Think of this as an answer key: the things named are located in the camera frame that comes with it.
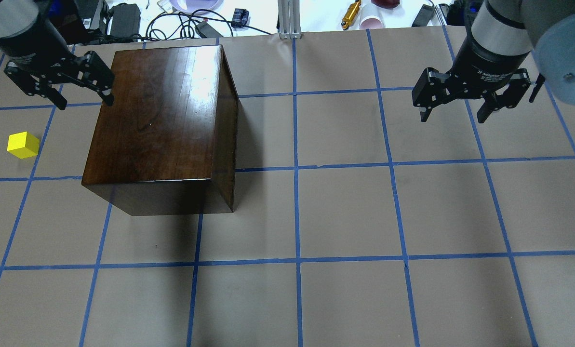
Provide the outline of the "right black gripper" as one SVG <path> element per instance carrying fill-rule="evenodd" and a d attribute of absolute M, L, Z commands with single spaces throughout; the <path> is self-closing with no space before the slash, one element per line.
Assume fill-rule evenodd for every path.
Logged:
<path fill-rule="evenodd" d="M 516 106 L 530 85 L 527 70 L 521 68 L 527 55 L 494 53 L 466 38 L 448 72 L 428 67 L 415 84 L 412 100 L 420 121 L 428 121 L 435 107 L 455 99 L 484 100 L 476 115 L 479 124 L 501 108 Z"/>

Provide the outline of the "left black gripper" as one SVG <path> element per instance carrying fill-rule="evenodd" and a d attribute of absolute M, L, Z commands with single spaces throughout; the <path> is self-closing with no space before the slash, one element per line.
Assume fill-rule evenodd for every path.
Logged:
<path fill-rule="evenodd" d="M 93 90 L 108 107 L 115 97 L 115 75 L 95 51 L 77 56 L 62 37 L 51 29 L 28 29 L 4 38 L 4 53 L 10 58 L 4 73 L 29 96 L 39 95 L 65 110 L 67 99 L 53 85 L 72 83 Z"/>

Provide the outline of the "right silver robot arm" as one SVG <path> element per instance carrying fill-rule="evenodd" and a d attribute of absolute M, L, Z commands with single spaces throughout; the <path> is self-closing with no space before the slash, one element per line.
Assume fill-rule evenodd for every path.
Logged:
<path fill-rule="evenodd" d="M 575 106 L 575 0 L 485 0 L 466 24 L 466 38 L 446 73 L 423 70 L 412 90 L 420 120 L 456 99 L 483 99 L 477 120 L 515 108 L 530 85 L 521 68 L 532 53 L 538 68 L 534 101 L 547 82 L 558 99 Z"/>

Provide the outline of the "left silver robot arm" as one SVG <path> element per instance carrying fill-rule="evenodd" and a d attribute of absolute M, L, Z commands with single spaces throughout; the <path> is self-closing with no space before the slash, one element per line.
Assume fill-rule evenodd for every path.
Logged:
<path fill-rule="evenodd" d="M 72 53 L 53 24 L 32 0 L 0 0 L 0 51 L 8 57 L 4 73 L 29 96 L 49 99 L 58 109 L 67 99 L 55 85 L 73 83 L 93 90 L 111 106 L 115 75 L 98 53 Z"/>

